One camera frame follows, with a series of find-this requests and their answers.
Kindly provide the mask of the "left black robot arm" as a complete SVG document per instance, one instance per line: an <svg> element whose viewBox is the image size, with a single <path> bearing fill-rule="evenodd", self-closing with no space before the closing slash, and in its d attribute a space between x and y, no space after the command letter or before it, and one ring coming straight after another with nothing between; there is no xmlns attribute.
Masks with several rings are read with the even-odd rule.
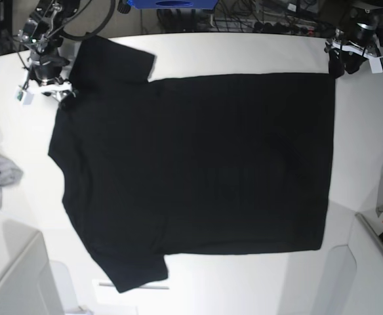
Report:
<svg viewBox="0 0 383 315"><path fill-rule="evenodd" d="M329 74L338 79L359 71L368 62L371 72L383 73L383 54L376 34L383 17L383 4L377 1L350 1L335 34L325 42Z"/></svg>

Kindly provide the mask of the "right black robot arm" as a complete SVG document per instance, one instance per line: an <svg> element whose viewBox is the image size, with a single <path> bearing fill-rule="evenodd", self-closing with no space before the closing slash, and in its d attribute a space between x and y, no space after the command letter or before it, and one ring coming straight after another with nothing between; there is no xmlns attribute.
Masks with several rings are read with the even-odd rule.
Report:
<svg viewBox="0 0 383 315"><path fill-rule="evenodd" d="M17 35L17 42L30 51L25 68L25 80L18 86L15 98L22 105L30 105L35 95L55 99L60 106L65 99L78 94L69 79L62 77L71 60L62 56L59 48L65 39L82 42L98 35L111 20L116 2L111 1L105 19L92 32L71 35L64 28L88 8L90 1L80 8L79 1L40 1Z"/></svg>

